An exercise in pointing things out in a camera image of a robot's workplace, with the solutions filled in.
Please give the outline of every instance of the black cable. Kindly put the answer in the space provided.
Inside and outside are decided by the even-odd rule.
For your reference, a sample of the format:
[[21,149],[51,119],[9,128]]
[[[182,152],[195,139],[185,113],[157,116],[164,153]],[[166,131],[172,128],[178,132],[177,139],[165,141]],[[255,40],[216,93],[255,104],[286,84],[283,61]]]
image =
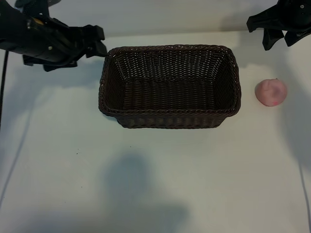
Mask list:
[[9,51],[5,51],[4,62],[3,62],[3,70],[2,70],[1,89],[0,89],[0,130],[1,130],[4,83],[5,83],[6,68],[8,65],[8,58],[9,58]]

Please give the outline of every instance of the pink ball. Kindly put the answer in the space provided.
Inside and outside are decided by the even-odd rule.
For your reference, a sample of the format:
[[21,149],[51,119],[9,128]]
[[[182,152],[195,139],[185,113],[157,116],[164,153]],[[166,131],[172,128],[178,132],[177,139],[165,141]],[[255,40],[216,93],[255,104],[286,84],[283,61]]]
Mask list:
[[278,80],[264,80],[260,82],[255,89],[257,99],[268,107],[281,104],[287,96],[286,85]]

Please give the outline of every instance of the black mechanical part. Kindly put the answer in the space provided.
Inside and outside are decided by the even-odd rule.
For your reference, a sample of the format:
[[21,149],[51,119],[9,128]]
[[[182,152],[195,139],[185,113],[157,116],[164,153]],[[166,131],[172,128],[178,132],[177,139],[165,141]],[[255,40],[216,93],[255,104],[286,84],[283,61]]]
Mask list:
[[311,0],[278,0],[275,6],[251,16],[247,27],[250,33],[264,29],[265,50],[284,37],[287,46],[292,46],[311,34]]
[[84,55],[107,56],[99,26],[69,27],[50,18],[48,0],[16,2],[20,12],[0,0],[0,49],[23,55],[24,64],[42,64],[45,71],[76,67]]

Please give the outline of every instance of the basket rim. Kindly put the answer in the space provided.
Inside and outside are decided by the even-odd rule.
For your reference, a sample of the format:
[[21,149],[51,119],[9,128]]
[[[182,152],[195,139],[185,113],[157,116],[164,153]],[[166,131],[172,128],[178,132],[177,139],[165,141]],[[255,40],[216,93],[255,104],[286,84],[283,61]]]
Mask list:
[[[213,51],[213,50],[222,50],[225,52],[231,59],[232,64],[230,68],[232,69],[234,75],[234,103],[232,107],[227,109],[216,109],[216,110],[209,110],[209,109],[135,109],[135,110],[121,110],[121,109],[113,109],[109,108],[104,101],[105,91],[104,91],[104,80],[109,74],[109,65],[110,62],[113,60],[113,57],[120,53],[120,52],[148,52],[148,51],[169,51],[180,49],[181,51],[187,50],[206,50],[206,51]],[[99,109],[102,113],[107,116],[111,117],[132,117],[132,116],[162,116],[162,117],[195,117],[195,116],[205,116],[205,117],[231,117],[235,115],[240,107],[241,107],[241,86],[239,80],[239,68],[236,62],[235,56],[232,50],[226,46],[220,45],[164,45],[164,46],[135,46],[135,47],[118,47],[114,48],[108,53],[108,57],[106,57],[104,62],[104,69],[102,78],[100,80],[100,88],[99,88]]]

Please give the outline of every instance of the wicker basket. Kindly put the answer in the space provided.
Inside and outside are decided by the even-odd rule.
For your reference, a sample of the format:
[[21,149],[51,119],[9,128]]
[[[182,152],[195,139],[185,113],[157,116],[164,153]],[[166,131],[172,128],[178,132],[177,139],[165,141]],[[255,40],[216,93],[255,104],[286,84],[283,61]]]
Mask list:
[[224,46],[122,47],[109,52],[99,109],[126,128],[215,128],[241,105],[239,69]]

